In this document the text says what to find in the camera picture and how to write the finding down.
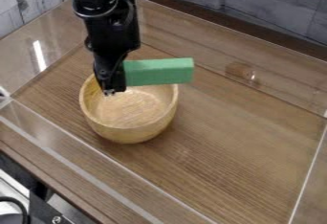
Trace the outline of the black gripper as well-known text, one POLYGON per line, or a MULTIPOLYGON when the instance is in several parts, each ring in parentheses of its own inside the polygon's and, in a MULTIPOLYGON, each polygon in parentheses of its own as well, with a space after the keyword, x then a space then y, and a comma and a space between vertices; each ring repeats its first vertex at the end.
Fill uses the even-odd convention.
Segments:
POLYGON ((124 59, 140 46, 135 0, 119 0, 115 10, 84 20, 93 52, 93 73, 105 96, 127 90, 124 59))

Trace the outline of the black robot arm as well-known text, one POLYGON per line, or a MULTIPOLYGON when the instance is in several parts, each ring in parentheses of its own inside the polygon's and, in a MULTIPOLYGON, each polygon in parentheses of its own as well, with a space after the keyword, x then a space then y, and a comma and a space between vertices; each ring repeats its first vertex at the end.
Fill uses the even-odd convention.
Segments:
POLYGON ((105 96, 127 90, 124 60, 140 47, 135 0, 73 0, 82 20, 85 48, 93 55, 93 74, 105 96))

